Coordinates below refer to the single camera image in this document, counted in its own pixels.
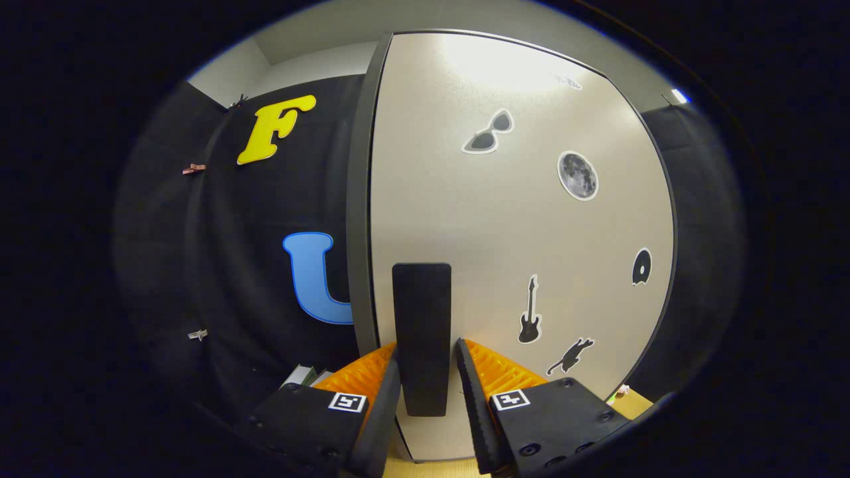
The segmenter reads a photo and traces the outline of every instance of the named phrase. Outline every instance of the white wall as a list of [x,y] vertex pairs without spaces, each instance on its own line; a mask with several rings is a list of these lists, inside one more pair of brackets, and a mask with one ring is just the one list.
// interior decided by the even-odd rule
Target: white wall
[[322,78],[362,75],[376,45],[377,42],[355,43],[283,61],[272,65],[247,91],[253,97]]
[[550,48],[605,73],[639,111],[666,105],[669,81],[625,45],[546,5],[525,0],[332,0],[257,32],[274,63],[422,28],[484,31]]
[[269,69],[269,61],[252,37],[237,43],[189,78],[189,83],[224,107],[250,91]]

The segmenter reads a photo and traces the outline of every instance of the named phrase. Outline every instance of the sticker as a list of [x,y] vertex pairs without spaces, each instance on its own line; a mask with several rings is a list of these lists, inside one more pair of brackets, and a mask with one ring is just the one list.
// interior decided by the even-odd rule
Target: sticker
[[331,247],[333,238],[324,232],[297,232],[283,240],[283,248],[292,260],[292,285],[298,305],[316,320],[352,325],[351,304],[334,300],[327,290],[325,252]]
[[558,178],[569,195],[579,201],[590,201],[599,192],[596,168],[575,151],[564,151],[558,157]]
[[333,396],[331,405],[327,407],[331,410],[339,410],[340,412],[360,413],[363,410],[363,405],[366,403],[365,395],[355,395],[350,393],[339,393]]
[[490,126],[484,128],[472,137],[461,151],[467,154],[487,154],[499,147],[498,134],[508,134],[513,131],[513,117],[508,110],[502,108],[490,119]]
[[528,309],[523,312],[519,318],[519,336],[517,340],[521,344],[531,344],[540,338],[543,332],[540,328],[540,322],[543,316],[536,314],[537,306],[537,274],[531,276],[529,280],[529,303]]
[[649,254],[649,249],[643,248],[637,251],[635,264],[632,266],[632,285],[637,286],[640,282],[645,284],[649,280],[649,273],[651,271],[652,255]]
[[558,73],[553,73],[553,75],[555,76],[555,79],[558,80],[558,83],[569,85],[570,88],[581,91],[581,83],[578,83],[576,80],[566,75],[559,75]]
[[511,390],[509,392],[495,394],[493,395],[493,403],[496,404],[496,410],[508,410],[510,408],[531,405],[531,402],[522,390]]
[[549,367],[549,370],[546,370],[546,375],[551,376],[552,371],[558,366],[561,366],[561,370],[563,370],[564,373],[567,373],[568,370],[570,370],[576,363],[579,362],[579,360],[581,360],[581,357],[579,357],[581,351],[593,346],[593,344],[595,344],[593,339],[587,338],[587,340],[585,340],[583,337],[579,337],[579,339],[575,341],[575,343],[566,351],[566,353],[564,353],[564,356],[561,357],[561,360],[555,363],[555,365]]
[[[263,106],[257,110],[254,113],[257,122],[254,123],[254,129],[251,130],[251,136],[248,137],[245,150],[239,153],[236,158],[236,164],[248,164],[272,157],[277,152],[277,145],[271,142],[275,133],[277,133],[278,139],[289,136],[289,133],[295,128],[298,112],[310,111],[315,106],[316,97],[308,94],[294,100]],[[289,111],[281,117],[284,110]]]

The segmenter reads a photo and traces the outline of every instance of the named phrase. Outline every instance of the blue letter u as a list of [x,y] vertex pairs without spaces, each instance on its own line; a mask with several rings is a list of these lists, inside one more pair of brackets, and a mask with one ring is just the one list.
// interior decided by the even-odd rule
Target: blue letter u
[[337,302],[327,290],[325,252],[333,239],[324,232],[297,232],[283,240],[292,259],[292,284],[298,304],[314,319],[337,325],[351,325],[351,304]]

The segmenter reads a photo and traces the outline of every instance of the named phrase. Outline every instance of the clothespin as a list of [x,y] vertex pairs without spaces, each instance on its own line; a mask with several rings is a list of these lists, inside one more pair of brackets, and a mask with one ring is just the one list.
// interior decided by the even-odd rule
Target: clothespin
[[183,174],[192,174],[195,171],[203,171],[204,169],[207,169],[206,164],[194,164],[194,163],[192,163],[192,164],[189,165],[188,168],[183,170]]
[[247,100],[247,99],[248,99],[248,97],[245,96],[245,94],[240,94],[239,95],[239,101],[234,101],[233,103],[230,103],[230,107],[235,106],[237,108],[242,108],[242,101]]
[[188,335],[189,335],[189,340],[198,339],[198,342],[203,342],[204,337],[206,337],[209,334],[207,333],[206,329],[203,329],[203,330],[199,330],[197,332],[189,333]]

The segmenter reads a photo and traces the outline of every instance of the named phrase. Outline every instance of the moon sticker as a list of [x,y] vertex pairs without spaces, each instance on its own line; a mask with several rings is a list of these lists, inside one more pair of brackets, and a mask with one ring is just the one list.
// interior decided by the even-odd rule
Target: moon sticker
[[579,201],[590,201],[599,191],[596,169],[575,151],[564,151],[558,157],[558,178],[569,195]]

